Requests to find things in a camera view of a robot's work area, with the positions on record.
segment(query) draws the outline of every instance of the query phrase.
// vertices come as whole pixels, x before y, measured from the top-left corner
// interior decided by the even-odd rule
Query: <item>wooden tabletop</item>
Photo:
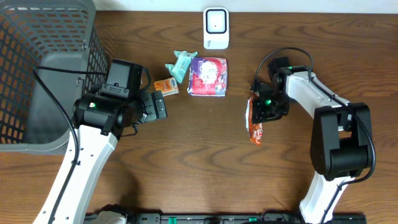
[[[363,212],[368,223],[398,219],[398,16],[369,14],[231,13],[226,50],[203,48],[202,13],[98,12],[96,29],[114,58],[170,77],[173,50],[228,60],[224,98],[165,97],[169,117],[122,138],[106,163],[88,211],[119,203],[165,213],[256,213],[294,210],[314,169],[312,119],[292,104],[289,115],[264,124],[262,146],[249,141],[244,113],[259,62],[280,47],[300,47],[315,59],[328,88],[371,109],[377,153],[374,175],[350,185],[336,212]],[[293,65],[307,64],[285,51]],[[268,82],[266,69],[261,78]],[[131,133],[126,128],[124,134]],[[0,154],[0,223],[31,223],[47,198],[63,156]]]

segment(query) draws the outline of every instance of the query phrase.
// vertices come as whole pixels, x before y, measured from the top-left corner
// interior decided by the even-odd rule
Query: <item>gray plastic bin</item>
[[[106,72],[95,6],[92,0],[5,0],[0,10],[0,152],[64,153],[68,125],[35,85],[32,69]],[[47,70],[39,76],[70,117],[76,99],[106,79]]]

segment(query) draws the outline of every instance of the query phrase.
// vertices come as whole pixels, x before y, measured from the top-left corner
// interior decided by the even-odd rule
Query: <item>white background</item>
[[[398,0],[94,0],[97,10],[398,13]]]

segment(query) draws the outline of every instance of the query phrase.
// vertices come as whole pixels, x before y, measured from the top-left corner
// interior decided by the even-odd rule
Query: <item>red and purple package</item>
[[[225,96],[228,73],[225,58],[192,59],[188,93],[192,96]]]

